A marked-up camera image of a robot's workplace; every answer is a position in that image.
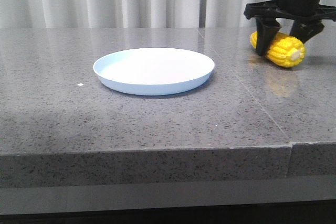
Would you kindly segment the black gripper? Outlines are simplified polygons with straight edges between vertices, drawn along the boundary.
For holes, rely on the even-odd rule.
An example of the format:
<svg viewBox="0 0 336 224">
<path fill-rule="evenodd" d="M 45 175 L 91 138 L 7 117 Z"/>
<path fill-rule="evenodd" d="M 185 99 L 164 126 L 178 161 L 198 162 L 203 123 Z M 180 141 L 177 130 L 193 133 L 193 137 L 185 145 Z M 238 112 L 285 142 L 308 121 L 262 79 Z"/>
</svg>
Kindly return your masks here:
<svg viewBox="0 0 336 224">
<path fill-rule="evenodd" d="M 246 4 L 244 16 L 247 19 L 256 18 L 256 53 L 259 56 L 265 56 L 281 28 L 275 18 L 295 20 L 289 35 L 305 44 L 324 30 L 321 20 L 335 21 L 335 7 L 318 5 L 316 8 L 309 9 L 293 6 L 286 10 L 273 1 L 265 1 Z"/>
</svg>

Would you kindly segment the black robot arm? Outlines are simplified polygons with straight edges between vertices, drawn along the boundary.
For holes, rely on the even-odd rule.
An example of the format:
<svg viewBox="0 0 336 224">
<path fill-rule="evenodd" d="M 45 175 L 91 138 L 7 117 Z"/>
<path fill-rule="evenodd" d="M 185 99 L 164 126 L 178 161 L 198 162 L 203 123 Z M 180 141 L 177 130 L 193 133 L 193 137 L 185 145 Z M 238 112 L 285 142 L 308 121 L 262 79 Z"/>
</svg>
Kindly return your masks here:
<svg viewBox="0 0 336 224">
<path fill-rule="evenodd" d="M 277 18 L 293 20 L 290 36 L 302 43 L 322 32 L 324 19 L 335 21 L 335 7 L 319 4 L 320 0 L 270 0 L 246 5 L 244 15 L 255 18 L 256 53 L 265 56 L 281 25 Z"/>
</svg>

